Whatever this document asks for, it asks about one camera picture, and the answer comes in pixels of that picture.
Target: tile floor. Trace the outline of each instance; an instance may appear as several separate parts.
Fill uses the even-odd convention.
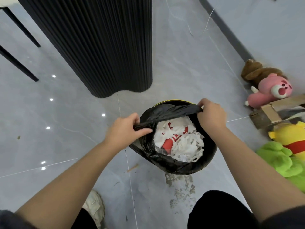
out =
[[[33,82],[0,56],[0,209],[17,210],[102,141],[117,117],[141,115],[163,100],[197,103],[207,97],[225,108],[227,126],[250,148],[267,141],[243,106],[248,95],[239,78],[244,62],[198,0],[153,0],[153,84],[143,93],[121,91],[105,99],[90,94],[20,5],[10,9],[42,47],[0,11],[0,45],[40,79]],[[110,229],[186,228],[192,207],[211,189],[246,204],[219,151],[202,171],[174,176],[126,148],[95,189],[104,199]]]

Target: hand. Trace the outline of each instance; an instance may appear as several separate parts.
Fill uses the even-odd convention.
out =
[[[197,113],[201,127],[207,132],[215,129],[226,128],[226,112],[216,103],[203,98],[198,103],[199,107],[203,106],[203,112]]]
[[[135,131],[134,124],[139,124],[140,118],[137,113],[133,113],[127,118],[119,117],[108,129],[103,143],[113,148],[117,153],[129,146],[136,139],[152,132],[150,128],[143,128]]]

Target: forearm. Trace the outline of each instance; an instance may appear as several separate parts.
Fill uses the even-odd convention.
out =
[[[98,144],[82,159],[40,190],[16,214],[37,228],[71,228],[103,169],[117,154]]]
[[[305,195],[254,153],[229,129],[211,130],[223,157],[256,218],[305,205]]]

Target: black trash bag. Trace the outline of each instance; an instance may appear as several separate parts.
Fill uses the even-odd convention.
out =
[[[151,128],[153,131],[139,139],[140,145],[135,142],[129,147],[167,173],[189,175],[202,170],[214,157],[217,146],[199,124],[197,113],[200,111],[202,109],[198,105],[182,100],[165,101],[146,110],[140,117],[140,124],[135,125],[134,129]],[[159,153],[155,149],[154,134],[158,122],[184,116],[188,116],[195,125],[197,132],[204,136],[203,156],[196,162],[181,162],[171,156]]]

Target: black chair leg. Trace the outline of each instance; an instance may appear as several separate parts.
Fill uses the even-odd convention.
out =
[[[0,46],[0,54],[2,54],[8,61],[14,64],[19,70],[25,73],[32,80],[37,82],[39,79],[33,75],[24,65],[22,65],[17,59],[15,59],[6,49]]]
[[[37,40],[33,37],[33,35],[25,28],[24,25],[18,20],[18,18],[13,14],[13,12],[8,7],[1,8],[3,11],[13,20],[14,23],[25,33],[25,35],[37,46],[41,47],[41,45],[37,42]]]

